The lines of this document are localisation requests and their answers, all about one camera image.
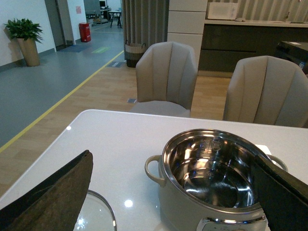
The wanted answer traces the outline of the dark felt left gripper right finger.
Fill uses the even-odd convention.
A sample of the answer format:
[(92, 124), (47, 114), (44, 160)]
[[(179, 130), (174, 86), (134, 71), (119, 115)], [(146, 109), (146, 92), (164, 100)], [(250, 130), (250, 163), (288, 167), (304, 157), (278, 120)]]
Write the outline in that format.
[(263, 156), (254, 157), (253, 188), (272, 231), (308, 229), (308, 185)]

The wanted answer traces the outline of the dark felt left gripper left finger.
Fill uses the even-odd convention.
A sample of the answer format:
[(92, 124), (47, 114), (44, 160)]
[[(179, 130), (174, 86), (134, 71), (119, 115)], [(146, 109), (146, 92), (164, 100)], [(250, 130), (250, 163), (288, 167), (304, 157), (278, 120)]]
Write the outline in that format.
[(85, 150), (0, 211), (2, 231), (72, 231), (85, 201), (93, 156)]

